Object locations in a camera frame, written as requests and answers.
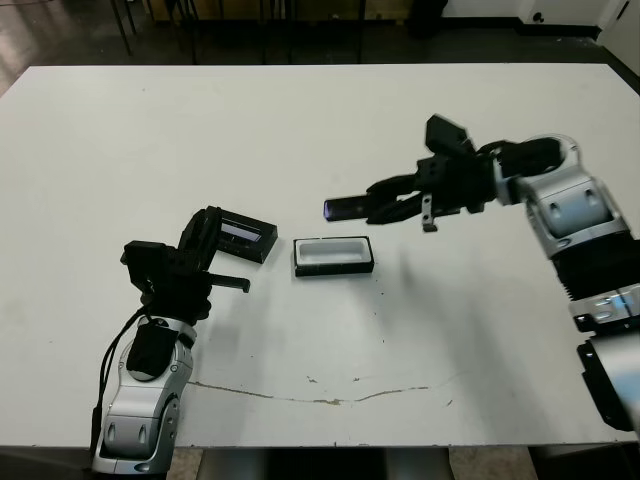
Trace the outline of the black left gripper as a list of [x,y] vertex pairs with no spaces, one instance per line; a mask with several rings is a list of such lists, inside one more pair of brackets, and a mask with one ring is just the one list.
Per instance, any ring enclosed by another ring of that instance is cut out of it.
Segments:
[[146,273],[141,303],[151,316],[196,324],[208,317],[213,287],[250,290],[250,280],[209,271],[218,248],[222,210],[197,211],[183,230],[178,247],[167,248],[158,266]]

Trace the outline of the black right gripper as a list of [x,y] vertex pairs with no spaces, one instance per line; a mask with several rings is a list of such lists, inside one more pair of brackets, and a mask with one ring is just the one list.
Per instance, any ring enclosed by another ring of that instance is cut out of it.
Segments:
[[372,210],[369,225],[403,222],[421,213],[425,233],[437,231],[435,219],[458,214],[462,209],[480,213],[486,203],[496,199],[494,161],[487,154],[447,156],[434,154],[417,162],[416,174],[397,175],[380,180],[366,193],[379,197],[398,197],[419,191],[421,196],[394,200]]

